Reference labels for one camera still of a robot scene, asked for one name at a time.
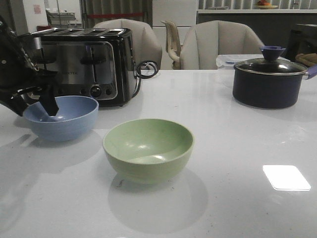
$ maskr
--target white countertop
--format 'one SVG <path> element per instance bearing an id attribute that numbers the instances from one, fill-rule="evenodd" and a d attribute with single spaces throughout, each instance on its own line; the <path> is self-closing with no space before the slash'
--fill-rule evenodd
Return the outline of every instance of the white countertop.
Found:
<path id="1" fill-rule="evenodd" d="M 263 14 L 263 13 L 317 13 L 317 9 L 227 9 L 227 10 L 214 10 L 214 9 L 199 9 L 198 14 Z"/>
<path id="2" fill-rule="evenodd" d="M 317 78 L 286 109 L 232 97 L 232 70 L 164 71 L 89 134 L 46 142 L 0 106 L 1 238 L 313 238 L 317 234 Z M 196 144 L 158 185 L 122 180 L 103 136 L 138 118 L 179 122 Z M 275 190 L 263 165 L 296 166 L 309 191 Z"/>

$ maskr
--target chair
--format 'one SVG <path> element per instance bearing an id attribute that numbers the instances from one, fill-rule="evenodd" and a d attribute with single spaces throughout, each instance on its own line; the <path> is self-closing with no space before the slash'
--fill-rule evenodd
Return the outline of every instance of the chair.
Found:
<path id="1" fill-rule="evenodd" d="M 158 68 L 160 69 L 162 46 L 149 24 L 129 19 L 116 19 L 100 22 L 96 24 L 94 28 L 130 29 L 132 31 L 136 64 L 138 65 L 140 62 L 145 60 L 152 60 L 158 64 Z"/>
<path id="2" fill-rule="evenodd" d="M 161 21 L 166 27 L 166 52 L 173 60 L 172 69 L 181 69 L 180 65 L 180 51 L 181 44 L 179 41 L 179 35 L 177 26 L 172 21 Z"/>
<path id="3" fill-rule="evenodd" d="M 261 54 L 263 42 L 247 25 L 210 21 L 192 26 L 180 53 L 182 69 L 217 69 L 218 55 Z"/>

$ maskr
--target stainless steel toaster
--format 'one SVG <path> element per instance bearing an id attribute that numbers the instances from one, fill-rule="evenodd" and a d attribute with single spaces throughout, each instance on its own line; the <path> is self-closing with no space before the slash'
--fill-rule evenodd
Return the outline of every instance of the stainless steel toaster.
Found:
<path id="1" fill-rule="evenodd" d="M 52 28 L 32 36 L 32 61 L 57 71 L 56 96 L 93 97 L 107 107 L 122 106 L 138 93 L 131 30 Z"/>

